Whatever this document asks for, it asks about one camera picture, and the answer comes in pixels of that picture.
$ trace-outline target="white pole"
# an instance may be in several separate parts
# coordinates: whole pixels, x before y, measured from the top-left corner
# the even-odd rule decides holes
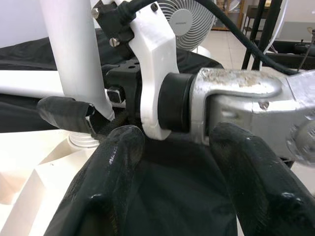
[[[106,99],[89,0],[40,0],[67,97],[89,102],[107,119],[114,118]]]
[[[64,96],[57,71],[0,70],[0,93],[44,98]]]

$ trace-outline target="silver metal arm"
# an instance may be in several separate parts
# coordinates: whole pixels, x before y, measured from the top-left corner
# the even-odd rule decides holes
[[[285,79],[259,71],[201,69],[191,87],[191,135],[230,122],[261,137],[279,156],[315,165],[315,71]]]

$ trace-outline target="black metal stand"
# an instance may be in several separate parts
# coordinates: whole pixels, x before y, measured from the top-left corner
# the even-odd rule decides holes
[[[275,29],[276,22],[280,13],[282,0],[272,0],[268,16],[264,25],[264,29],[261,34],[258,48],[261,51],[264,51],[269,44],[269,41],[272,37],[272,33]],[[255,57],[252,64],[252,70],[259,70],[260,59]]]
[[[257,15],[255,17],[254,24],[252,26],[251,35],[250,35],[250,41],[252,41],[252,42],[256,39],[265,4],[266,4],[266,0],[260,0],[259,1],[258,9],[257,9]],[[246,53],[245,53],[244,61],[243,61],[243,65],[242,65],[242,70],[247,69],[248,63],[250,62],[250,58],[251,58],[251,51],[249,49],[246,49]]]

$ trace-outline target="white tile floor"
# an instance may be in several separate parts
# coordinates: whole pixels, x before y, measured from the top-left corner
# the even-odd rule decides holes
[[[245,46],[229,31],[210,31],[201,46],[208,49],[211,58],[220,62],[225,69],[241,69]],[[252,68],[253,57],[250,59],[248,69]],[[263,67],[262,71],[282,75],[269,67]]]

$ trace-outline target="electric fan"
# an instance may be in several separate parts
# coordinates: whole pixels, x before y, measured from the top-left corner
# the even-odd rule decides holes
[[[196,49],[214,24],[215,16],[194,0],[159,0],[158,4],[176,35],[178,48]]]

